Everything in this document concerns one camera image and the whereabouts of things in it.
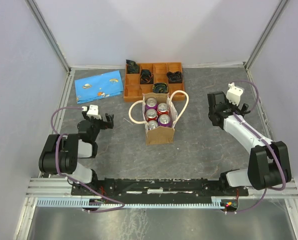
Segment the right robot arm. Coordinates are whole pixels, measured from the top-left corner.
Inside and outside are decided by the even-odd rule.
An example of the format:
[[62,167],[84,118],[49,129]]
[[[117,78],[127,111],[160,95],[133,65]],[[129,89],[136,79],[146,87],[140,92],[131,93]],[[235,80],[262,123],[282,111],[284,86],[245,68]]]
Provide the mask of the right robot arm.
[[237,187],[282,191],[292,180],[287,145],[265,137],[245,121],[248,104],[238,107],[222,91],[209,93],[207,99],[212,125],[233,136],[249,153],[247,168],[225,172],[218,183],[220,193],[229,196]]

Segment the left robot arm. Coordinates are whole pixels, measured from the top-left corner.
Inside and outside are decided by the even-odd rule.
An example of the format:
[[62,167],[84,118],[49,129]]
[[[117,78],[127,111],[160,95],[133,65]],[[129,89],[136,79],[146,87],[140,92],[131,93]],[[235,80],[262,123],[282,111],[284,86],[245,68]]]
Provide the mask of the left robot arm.
[[41,152],[38,166],[44,174],[63,174],[72,182],[82,184],[88,195],[95,195],[100,189],[98,177],[93,169],[78,163],[78,159],[94,159],[98,153],[96,139],[101,130],[114,127],[114,115],[105,114],[103,118],[95,118],[82,113],[84,120],[77,124],[78,133],[60,137],[50,134]]

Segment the purple can front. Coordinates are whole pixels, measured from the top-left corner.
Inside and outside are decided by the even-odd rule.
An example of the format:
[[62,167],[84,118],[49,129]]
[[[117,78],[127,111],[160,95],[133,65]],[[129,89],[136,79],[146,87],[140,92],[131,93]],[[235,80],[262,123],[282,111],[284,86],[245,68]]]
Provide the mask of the purple can front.
[[157,121],[155,120],[150,120],[148,122],[148,125],[147,125],[147,129],[150,131],[150,130],[153,130],[153,129],[156,129],[157,127],[159,127],[159,124]]

